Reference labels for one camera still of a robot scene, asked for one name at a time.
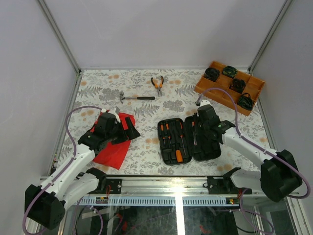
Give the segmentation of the black orange screwdriver large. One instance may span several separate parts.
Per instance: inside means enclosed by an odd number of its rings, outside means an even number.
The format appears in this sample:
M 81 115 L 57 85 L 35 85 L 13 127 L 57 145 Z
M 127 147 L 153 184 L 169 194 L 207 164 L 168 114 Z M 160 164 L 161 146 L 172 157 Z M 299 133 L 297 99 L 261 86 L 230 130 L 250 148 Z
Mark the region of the black orange screwdriver large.
M 180 134 L 180 138 L 181 138 L 181 142 L 182 142 L 182 146 L 183 146 L 183 151 L 184 151 L 184 154 L 186 155 L 186 149 L 185 149 L 185 144 L 184 144 L 183 128 L 182 128 L 182 123 L 180 121 L 179 121 L 179 134 Z

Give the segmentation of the thin black precision screwdriver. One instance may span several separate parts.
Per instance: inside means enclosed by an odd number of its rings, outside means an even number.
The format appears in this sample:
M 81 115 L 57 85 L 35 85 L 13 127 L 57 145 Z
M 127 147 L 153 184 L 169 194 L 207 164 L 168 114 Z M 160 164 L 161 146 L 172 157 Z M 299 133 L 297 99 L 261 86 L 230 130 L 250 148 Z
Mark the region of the thin black precision screwdriver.
M 164 126 L 163 126 L 162 124 L 160 125 L 160 129 L 161 129 L 161 136 L 162 136 L 162 139 L 163 139 L 164 147 L 166 147 L 165 134 L 164 134 Z

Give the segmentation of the black plastic tool case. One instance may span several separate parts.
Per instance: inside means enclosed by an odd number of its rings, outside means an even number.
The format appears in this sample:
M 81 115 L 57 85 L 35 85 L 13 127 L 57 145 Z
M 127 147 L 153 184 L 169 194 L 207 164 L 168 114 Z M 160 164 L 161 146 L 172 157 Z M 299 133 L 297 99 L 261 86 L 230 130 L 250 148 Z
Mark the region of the black plastic tool case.
M 183 146 L 179 134 L 179 121 L 182 123 L 183 135 L 184 135 L 184 144 L 186 149 L 186 155 L 183 151 Z M 197 132 L 197 146 L 194 146 L 193 142 L 193 131 L 192 131 L 192 121 L 195 122 L 196 132 Z M 166 123 L 169 124 L 170 133 L 171 133 L 171 147 L 169 147 L 169 142 L 166 132 Z M 160 125 L 164 126 L 164 134 L 166 147 L 164 147 L 163 139 L 161 136 Z M 160 141 L 160 153 L 163 162 L 166 165 L 181 165 L 195 160 L 198 162 L 208 161 L 218 158 L 221 155 L 220 144 L 216 141 L 208 140 L 201 132 L 198 127 L 199 117 L 196 114 L 186 117 L 185 120 L 180 118 L 170 118 L 160 121 L 157 124 L 157 135 Z M 175 145 L 179 144 L 182 148 L 183 162 L 178 163 L 175 155 Z

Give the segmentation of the small black orange screwdriver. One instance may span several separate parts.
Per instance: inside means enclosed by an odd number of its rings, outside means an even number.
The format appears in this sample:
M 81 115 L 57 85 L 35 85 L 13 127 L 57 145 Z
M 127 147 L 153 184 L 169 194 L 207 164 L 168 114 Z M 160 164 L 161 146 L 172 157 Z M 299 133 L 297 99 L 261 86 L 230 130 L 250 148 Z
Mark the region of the small black orange screwdriver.
M 169 124 L 166 123 L 166 132 L 167 132 L 167 138 L 168 138 L 168 142 L 169 142 L 169 147 L 171 147 L 171 133 L 170 133 L 170 128 L 169 128 Z

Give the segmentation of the small hammer black grip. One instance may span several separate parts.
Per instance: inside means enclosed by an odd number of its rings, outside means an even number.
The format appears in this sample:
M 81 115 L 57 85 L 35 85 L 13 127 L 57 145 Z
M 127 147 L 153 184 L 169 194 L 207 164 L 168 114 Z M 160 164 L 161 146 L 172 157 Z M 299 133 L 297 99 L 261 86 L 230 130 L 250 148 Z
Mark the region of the small hammer black grip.
M 124 100 L 155 100 L 154 96 L 137 96 L 137 97 L 125 97 L 124 92 L 121 91 L 119 95 L 120 102 L 123 103 Z

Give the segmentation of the small orange precision screwdriver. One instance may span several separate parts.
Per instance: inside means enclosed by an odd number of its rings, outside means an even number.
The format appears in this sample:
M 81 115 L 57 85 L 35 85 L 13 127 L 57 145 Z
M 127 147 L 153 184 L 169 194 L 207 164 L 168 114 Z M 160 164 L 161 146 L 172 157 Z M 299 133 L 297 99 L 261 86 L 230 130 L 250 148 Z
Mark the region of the small orange precision screwdriver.
M 195 122 L 194 121 L 192 121 L 192 131 L 193 131 L 194 146 L 197 146 L 197 132 L 196 132 L 196 126 L 195 126 Z

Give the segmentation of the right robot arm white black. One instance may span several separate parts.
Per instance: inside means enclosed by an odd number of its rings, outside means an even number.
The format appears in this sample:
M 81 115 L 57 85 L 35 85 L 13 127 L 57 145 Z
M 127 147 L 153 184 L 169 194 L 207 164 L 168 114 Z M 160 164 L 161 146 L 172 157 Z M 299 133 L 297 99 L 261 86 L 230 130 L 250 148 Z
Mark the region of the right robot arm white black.
M 297 173 L 293 155 L 283 150 L 266 149 L 254 140 L 238 133 L 228 120 L 221 121 L 210 102 L 197 104 L 199 128 L 211 141 L 228 146 L 248 158 L 259 171 L 237 169 L 223 180 L 223 188 L 234 193 L 239 188 L 262 191 L 273 202 L 279 202 L 303 184 Z

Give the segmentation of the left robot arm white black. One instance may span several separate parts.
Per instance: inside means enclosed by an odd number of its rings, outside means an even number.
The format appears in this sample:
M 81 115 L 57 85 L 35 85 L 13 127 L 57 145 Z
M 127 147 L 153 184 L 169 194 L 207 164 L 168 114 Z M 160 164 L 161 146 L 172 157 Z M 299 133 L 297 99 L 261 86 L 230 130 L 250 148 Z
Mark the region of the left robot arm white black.
M 93 167 L 80 178 L 78 175 L 108 144 L 120 144 L 140 137 L 134 123 L 131 115 L 121 119 L 115 109 L 102 110 L 93 126 L 78 140 L 73 156 L 38 186 L 30 185 L 26 189 L 23 220 L 30 218 L 53 230 L 79 199 L 91 192 L 104 192 L 108 186 L 103 171 Z

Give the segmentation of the red cloth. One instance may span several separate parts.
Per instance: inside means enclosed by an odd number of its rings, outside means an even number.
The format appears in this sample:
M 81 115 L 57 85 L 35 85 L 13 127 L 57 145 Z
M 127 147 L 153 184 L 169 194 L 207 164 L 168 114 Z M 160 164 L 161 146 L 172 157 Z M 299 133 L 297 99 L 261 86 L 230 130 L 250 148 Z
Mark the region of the red cloth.
M 94 163 L 119 170 L 125 160 L 131 141 L 107 146 L 93 159 Z

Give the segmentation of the orange wooden divided tray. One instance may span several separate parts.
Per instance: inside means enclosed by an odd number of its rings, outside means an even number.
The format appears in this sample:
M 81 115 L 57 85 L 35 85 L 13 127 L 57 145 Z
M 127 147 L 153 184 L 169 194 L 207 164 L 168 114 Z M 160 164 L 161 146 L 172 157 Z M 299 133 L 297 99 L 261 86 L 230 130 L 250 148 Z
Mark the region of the orange wooden divided tray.
M 213 61 L 196 84 L 194 91 L 249 116 L 258 100 L 265 81 L 239 71 L 235 67 Z

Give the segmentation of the orange handled pliers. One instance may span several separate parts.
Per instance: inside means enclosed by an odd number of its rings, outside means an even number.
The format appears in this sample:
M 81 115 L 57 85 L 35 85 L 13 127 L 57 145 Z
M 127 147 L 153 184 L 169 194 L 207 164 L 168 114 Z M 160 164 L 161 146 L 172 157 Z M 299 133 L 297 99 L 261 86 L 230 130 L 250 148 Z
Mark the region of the orange handled pliers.
M 162 87 L 163 87 L 163 83 L 164 83 L 164 77 L 161 76 L 160 79 L 161 79 L 161 82 L 160 82 L 160 84 L 158 84 L 157 82 L 154 81 L 153 78 L 151 78 L 151 83 L 154 86 L 154 88 L 157 90 L 158 96 L 162 96 Z

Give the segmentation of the aluminium frame rail front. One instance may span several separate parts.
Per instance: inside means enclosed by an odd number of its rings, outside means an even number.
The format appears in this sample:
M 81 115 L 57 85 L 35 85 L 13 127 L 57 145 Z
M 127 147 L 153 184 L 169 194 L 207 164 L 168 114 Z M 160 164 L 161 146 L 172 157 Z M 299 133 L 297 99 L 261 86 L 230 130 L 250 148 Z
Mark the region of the aluminium frame rail front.
M 206 177 L 144 177 L 109 175 L 110 192 L 91 192 L 87 180 L 77 190 L 67 189 L 73 205 L 81 206 L 175 206 L 176 198 L 184 206 L 237 207 L 236 193 L 213 194 L 216 186 Z

